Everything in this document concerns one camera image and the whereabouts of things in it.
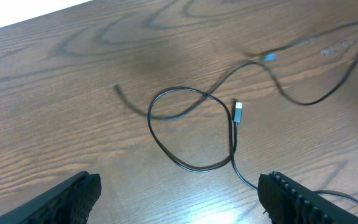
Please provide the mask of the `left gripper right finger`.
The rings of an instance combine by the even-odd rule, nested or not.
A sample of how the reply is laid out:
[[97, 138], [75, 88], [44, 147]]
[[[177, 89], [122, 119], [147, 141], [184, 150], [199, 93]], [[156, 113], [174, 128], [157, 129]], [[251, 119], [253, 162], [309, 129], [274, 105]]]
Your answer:
[[259, 202], [276, 224], [358, 224], [358, 217], [321, 195], [358, 200], [330, 190], [312, 191], [280, 172], [261, 174], [257, 193]]

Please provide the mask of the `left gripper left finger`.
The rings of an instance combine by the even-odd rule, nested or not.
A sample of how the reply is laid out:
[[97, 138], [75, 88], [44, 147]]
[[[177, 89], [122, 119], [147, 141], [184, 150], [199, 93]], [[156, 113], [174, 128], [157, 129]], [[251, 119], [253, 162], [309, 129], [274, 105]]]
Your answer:
[[86, 224], [101, 196], [101, 177], [81, 171], [0, 216], [0, 224]]

